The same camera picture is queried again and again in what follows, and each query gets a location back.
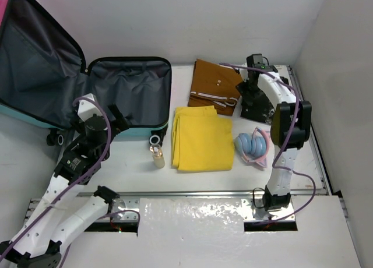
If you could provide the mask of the brown trousers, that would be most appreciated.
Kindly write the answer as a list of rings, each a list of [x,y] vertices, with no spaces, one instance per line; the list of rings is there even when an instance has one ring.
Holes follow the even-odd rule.
[[[188,106],[214,106],[220,115],[232,116],[239,101],[236,86],[243,81],[239,72],[197,59],[194,64]]]

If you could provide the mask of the blue pink headphones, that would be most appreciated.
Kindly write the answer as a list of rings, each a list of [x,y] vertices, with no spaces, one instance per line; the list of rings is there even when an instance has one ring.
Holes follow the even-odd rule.
[[[236,152],[243,162],[268,167],[267,155],[270,147],[270,132],[256,127],[251,135],[239,133],[234,140]]]

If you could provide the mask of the yellow cloth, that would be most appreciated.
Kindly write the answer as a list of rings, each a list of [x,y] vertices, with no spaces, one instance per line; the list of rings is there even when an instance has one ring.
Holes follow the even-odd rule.
[[[181,172],[228,171],[234,162],[233,123],[213,106],[178,107],[172,129],[172,166]]]

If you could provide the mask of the clear bottle beige liquid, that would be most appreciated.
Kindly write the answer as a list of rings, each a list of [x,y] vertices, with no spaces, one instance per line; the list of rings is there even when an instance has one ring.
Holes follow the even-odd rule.
[[[165,161],[163,151],[159,144],[153,144],[150,146],[150,152],[152,154],[153,162],[157,168],[164,168]]]

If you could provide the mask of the teal suitcase with grey lining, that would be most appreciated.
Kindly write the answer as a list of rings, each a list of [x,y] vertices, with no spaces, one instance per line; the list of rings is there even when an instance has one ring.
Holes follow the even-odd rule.
[[[125,136],[162,144],[172,69],[160,57],[104,57],[87,64],[79,44],[36,0],[1,0],[1,113],[47,128],[47,144],[78,128],[73,101],[89,93]]]

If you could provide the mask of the black and white garment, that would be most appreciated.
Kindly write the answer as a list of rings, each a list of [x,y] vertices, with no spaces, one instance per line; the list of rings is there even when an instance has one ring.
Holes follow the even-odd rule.
[[[271,125],[275,109],[262,90],[241,92],[241,118]]]

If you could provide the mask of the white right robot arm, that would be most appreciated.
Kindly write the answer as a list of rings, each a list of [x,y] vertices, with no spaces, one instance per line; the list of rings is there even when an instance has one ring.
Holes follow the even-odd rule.
[[[312,105],[301,101],[296,90],[282,81],[268,66],[247,67],[248,81],[238,86],[243,99],[264,93],[275,113],[270,138],[275,147],[272,172],[263,194],[266,211],[287,207],[290,203],[290,182],[299,150],[308,141],[311,130]]]

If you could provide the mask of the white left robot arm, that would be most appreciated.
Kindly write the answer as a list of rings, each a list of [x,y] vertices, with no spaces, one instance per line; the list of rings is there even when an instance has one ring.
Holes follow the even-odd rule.
[[[115,104],[110,121],[103,109],[91,103],[93,112],[82,119],[84,131],[64,151],[50,184],[23,228],[10,240],[1,242],[1,259],[17,267],[62,267],[71,243],[96,220],[112,217],[120,195],[98,186],[88,202],[66,220],[70,203],[110,155],[112,140],[128,124]]]

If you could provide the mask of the silver mounting rail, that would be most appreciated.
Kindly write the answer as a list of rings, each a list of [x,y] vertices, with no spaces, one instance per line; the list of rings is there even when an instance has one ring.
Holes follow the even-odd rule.
[[[52,202],[40,199],[36,206],[29,210],[29,216],[24,228],[32,226],[55,227],[59,224],[73,197],[64,195],[60,201]],[[294,208],[291,203],[273,210],[266,210],[262,199],[254,195],[245,199],[203,199],[203,198],[169,198],[179,213],[197,215],[211,214],[218,216],[226,212],[239,215],[245,224],[266,226],[271,223],[295,223]],[[90,226],[98,220],[126,224],[140,222],[140,200],[138,198],[123,198],[109,189],[103,188],[95,192],[70,221],[76,224]]]

